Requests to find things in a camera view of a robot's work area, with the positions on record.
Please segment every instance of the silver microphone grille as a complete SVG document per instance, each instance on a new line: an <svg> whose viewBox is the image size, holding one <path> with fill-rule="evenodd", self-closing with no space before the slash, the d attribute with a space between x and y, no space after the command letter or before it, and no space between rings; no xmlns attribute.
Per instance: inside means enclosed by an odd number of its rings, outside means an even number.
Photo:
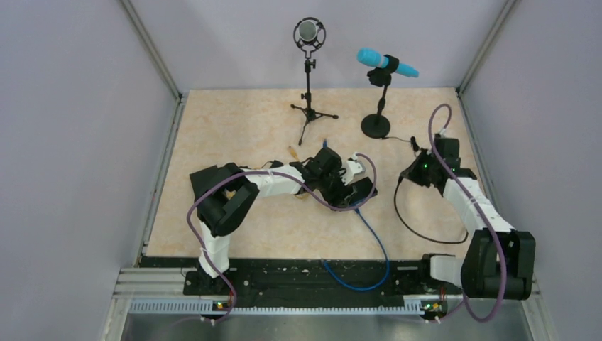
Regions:
<svg viewBox="0 0 602 341"><path fill-rule="evenodd" d="M306 20L299 25L299 37L301 37L301 40L310 42L316 38L317 34L318 28L314 21Z"/></svg>

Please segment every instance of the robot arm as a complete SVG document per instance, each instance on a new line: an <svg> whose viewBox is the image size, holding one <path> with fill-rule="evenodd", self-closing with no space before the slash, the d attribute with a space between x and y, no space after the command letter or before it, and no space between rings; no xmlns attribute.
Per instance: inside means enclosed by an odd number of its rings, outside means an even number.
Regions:
<svg viewBox="0 0 602 341"><path fill-rule="evenodd" d="M418 185L434 185L460 216L471 235L471 243L464 259L450 255L430 256L430 275L439 281L453 283L468 297L495 298L500 287L500 267L493 238L474 206L478 203L496 231L503 247L507 264L504 298L524 300L531 294L535 238L529 232L518 232L506 222L485 197L474 173L460 168L459 141L441 136L435 138L435 148L446 164L469 190L469 199L439 161L423 149L415 162L400 175Z"/></svg>
<svg viewBox="0 0 602 341"><path fill-rule="evenodd" d="M365 173L363 164L354 155L342 161L330 148L322 148L307 163L292 162L284 165L274 161L270 171L285 173L304 183L310 190L318 190L326 202L334 207L348 207L365 200L373 184L369 178L354 180ZM212 166L190 174L195 200L224 179L241 172L252 171L227 163L223 167ZM228 248L230 238L243 222L255 199L283 194L302 194L302 186L289 178L277 175L247 175L227 183L221 190L200 203L197 216L207 254L221 271L229 267ZM199 262L212 278L218 276L201 254Z"/></svg>

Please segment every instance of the white wall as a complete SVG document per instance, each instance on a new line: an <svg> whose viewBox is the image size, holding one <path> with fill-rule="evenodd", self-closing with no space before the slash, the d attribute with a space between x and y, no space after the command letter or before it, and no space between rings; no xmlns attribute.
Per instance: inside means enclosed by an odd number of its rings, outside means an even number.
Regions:
<svg viewBox="0 0 602 341"><path fill-rule="evenodd" d="M601 16L599 0L522 1L465 98L561 340L600 340Z"/></svg>
<svg viewBox="0 0 602 341"><path fill-rule="evenodd" d="M173 116L117 1L0 3L0 340L98 340Z"/></svg>
<svg viewBox="0 0 602 341"><path fill-rule="evenodd" d="M327 39L314 56L315 87L370 87L356 61L371 47L416 67L397 87L456 87L504 0L133 0L176 84L214 88L304 87L303 53L292 41L314 16Z"/></svg>

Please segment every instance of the table surface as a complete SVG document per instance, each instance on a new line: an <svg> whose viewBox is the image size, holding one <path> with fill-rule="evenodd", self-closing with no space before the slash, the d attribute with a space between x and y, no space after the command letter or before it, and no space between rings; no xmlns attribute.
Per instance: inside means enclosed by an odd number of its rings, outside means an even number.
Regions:
<svg viewBox="0 0 602 341"><path fill-rule="evenodd" d="M391 259L419 259L426 253L464 256L469 241L441 245L416 237L401 225L393 209L393 193L400 171L414 160L409 143L370 139L361 120L376 112L382 89L313 90L312 106L338 114L312 122L302 146L297 142L305 118L290 104L304 106L304 90L193 90L189 93L165 186L147 248L147 256L199 256L199 242L189 230L186 213L194 195L189 174L228 162L261 167L266 161L294 161L293 146L302 160L315 156L324 139L343 159L353 152L370 156L376 164L379 194L361 212L381 238ZM427 124L433 109L448 103L453 109L446 135L460 140L462 166L478 174L471 144L453 88L389 89L385 116L389 136L416 136L428 147ZM443 126L446 110L434 120ZM417 231L441 240L460 240L463 225L451 205L434 188L404 181L398 193L404 220ZM193 220L198 228L198 219ZM287 259L381 259L382 252L354 212L332 212L311 197L267 197L254 202L234 232L230 257Z"/></svg>

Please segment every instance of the blue microphone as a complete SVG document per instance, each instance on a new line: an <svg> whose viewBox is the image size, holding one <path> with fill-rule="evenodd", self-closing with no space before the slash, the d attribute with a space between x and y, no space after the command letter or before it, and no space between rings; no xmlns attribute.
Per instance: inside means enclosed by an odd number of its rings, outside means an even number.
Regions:
<svg viewBox="0 0 602 341"><path fill-rule="evenodd" d="M371 48L360 49L360 51L358 51L357 60L366 66L379 67L381 69L387 67L389 64L389 58ZM402 63L399 63L395 73L406 77L418 77L418 71L415 68Z"/></svg>

